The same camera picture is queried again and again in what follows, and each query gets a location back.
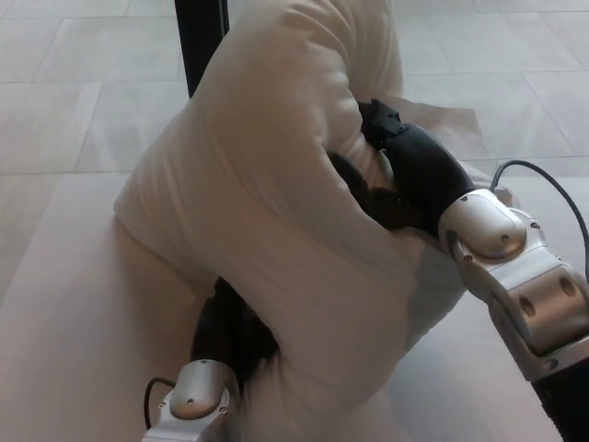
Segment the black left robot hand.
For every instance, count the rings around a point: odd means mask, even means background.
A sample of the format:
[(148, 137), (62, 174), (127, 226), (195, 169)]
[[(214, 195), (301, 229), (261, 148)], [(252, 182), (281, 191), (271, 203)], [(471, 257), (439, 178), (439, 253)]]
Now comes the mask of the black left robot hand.
[(191, 360), (211, 359), (233, 370), (243, 389), (258, 365), (277, 353), (270, 329), (224, 279), (202, 306), (191, 345)]

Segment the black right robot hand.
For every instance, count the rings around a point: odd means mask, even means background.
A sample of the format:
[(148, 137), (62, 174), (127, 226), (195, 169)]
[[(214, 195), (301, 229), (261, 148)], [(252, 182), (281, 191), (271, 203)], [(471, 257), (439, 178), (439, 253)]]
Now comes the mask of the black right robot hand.
[(420, 126), (373, 99), (358, 104), (361, 132), (392, 168), (393, 190), (370, 186), (344, 156), (329, 152), (332, 166), (363, 211), (387, 230), (412, 227), (439, 238), (439, 222), (456, 200), (475, 185), (456, 158)]

